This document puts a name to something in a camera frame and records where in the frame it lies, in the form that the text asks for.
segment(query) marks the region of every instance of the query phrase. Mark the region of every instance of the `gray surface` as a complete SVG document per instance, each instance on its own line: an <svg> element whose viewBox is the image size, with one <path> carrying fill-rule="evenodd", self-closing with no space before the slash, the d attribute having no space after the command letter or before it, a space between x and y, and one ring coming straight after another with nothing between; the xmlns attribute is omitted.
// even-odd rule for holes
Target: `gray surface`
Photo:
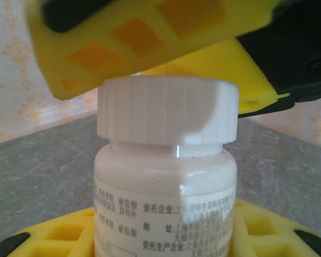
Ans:
<svg viewBox="0 0 321 257"><path fill-rule="evenodd" d="M0 240L93 203L96 116L0 144ZM237 196L321 235L321 148L239 120Z"/></svg>

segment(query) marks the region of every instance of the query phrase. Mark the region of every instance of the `floral wallpaper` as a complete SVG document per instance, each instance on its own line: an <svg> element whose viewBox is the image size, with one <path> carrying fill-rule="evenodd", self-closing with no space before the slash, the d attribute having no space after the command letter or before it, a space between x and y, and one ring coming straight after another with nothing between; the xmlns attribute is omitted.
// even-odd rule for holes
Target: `floral wallpaper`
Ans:
<svg viewBox="0 0 321 257"><path fill-rule="evenodd" d="M96 112L97 91L55 99L39 71L22 0L0 1L0 142ZM275 114L248 118L321 146L321 99Z"/></svg>

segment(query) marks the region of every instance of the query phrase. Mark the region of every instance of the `white plastic bottle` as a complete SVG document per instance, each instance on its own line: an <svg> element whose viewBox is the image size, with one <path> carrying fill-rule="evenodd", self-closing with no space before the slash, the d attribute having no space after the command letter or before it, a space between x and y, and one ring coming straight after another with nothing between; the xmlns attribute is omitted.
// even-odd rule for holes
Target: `white plastic bottle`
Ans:
<svg viewBox="0 0 321 257"><path fill-rule="evenodd" d="M233 230L238 89L133 76L98 91L96 257L226 257Z"/></svg>

